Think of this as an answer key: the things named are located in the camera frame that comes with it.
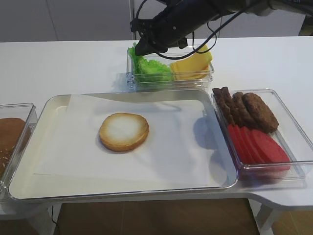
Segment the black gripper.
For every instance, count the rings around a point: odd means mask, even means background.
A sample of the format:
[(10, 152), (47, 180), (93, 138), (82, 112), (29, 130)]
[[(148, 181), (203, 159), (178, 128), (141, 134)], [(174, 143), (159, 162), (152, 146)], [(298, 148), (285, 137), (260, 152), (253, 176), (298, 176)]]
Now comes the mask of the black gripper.
[(135, 46), (137, 56), (165, 53), (178, 47), (178, 40), (210, 20), (209, 0), (163, 0), (166, 5), (163, 11), (152, 19), (141, 19), (140, 11), (145, 3), (140, 4), (131, 21), (131, 31), (140, 35)]

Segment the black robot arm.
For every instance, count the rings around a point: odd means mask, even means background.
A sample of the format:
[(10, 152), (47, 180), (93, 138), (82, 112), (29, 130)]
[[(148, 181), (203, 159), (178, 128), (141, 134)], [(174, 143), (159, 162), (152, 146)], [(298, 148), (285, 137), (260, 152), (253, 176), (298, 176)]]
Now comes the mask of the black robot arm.
[(187, 47), (186, 36), (200, 26), (223, 16), (232, 17), (212, 32), (221, 29), (243, 13), (267, 16), (274, 10), (284, 10), (311, 16), (311, 0), (164, 0), (165, 9), (152, 19), (131, 21), (131, 31), (140, 35), (134, 50), (137, 56), (155, 53), (164, 57), (168, 49)]

